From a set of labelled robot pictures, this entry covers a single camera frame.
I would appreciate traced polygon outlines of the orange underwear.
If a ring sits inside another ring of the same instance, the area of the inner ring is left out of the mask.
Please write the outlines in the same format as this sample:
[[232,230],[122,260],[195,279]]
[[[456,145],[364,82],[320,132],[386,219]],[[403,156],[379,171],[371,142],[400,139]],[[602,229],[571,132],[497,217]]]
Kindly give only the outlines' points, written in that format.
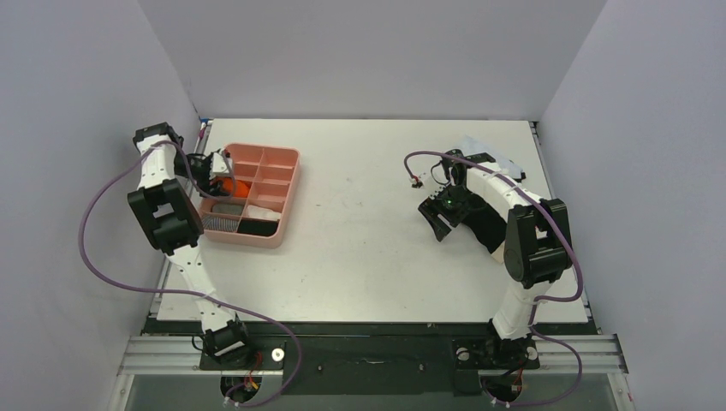
[[233,179],[230,177],[218,178],[220,189],[224,195],[228,195],[236,199],[246,199],[250,194],[250,184],[248,182]]

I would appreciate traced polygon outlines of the black underwear beige waistband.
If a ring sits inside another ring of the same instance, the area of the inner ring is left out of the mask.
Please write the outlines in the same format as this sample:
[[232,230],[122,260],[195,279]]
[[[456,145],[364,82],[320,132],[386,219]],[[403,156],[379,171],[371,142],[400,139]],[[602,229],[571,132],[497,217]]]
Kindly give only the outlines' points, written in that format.
[[492,208],[482,207],[470,212],[462,222],[473,232],[488,254],[502,265],[507,229],[504,219]]

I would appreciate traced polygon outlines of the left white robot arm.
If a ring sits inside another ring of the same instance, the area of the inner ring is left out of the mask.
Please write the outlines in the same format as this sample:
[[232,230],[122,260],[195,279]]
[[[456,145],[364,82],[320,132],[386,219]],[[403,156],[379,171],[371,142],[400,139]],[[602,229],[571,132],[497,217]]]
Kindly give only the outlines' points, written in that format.
[[211,180],[213,158],[184,153],[183,138],[167,122],[137,130],[133,143],[140,153],[141,177],[128,204],[151,246],[181,274],[186,284],[181,293],[194,297],[203,352],[218,364],[249,366],[255,344],[213,285],[200,246],[203,221],[182,183],[187,179],[202,196],[226,195]]

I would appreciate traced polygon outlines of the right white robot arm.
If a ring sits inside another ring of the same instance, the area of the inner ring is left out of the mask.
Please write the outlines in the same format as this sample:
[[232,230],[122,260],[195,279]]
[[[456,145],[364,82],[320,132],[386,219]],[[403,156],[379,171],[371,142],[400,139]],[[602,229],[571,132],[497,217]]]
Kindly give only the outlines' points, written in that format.
[[510,175],[488,152],[449,150],[438,166],[442,181],[411,178],[413,188],[433,186],[418,211],[436,240],[464,225],[509,275],[485,340],[469,351],[490,368],[526,365],[536,358],[530,330],[536,308],[573,264],[567,207],[524,188],[525,175]]

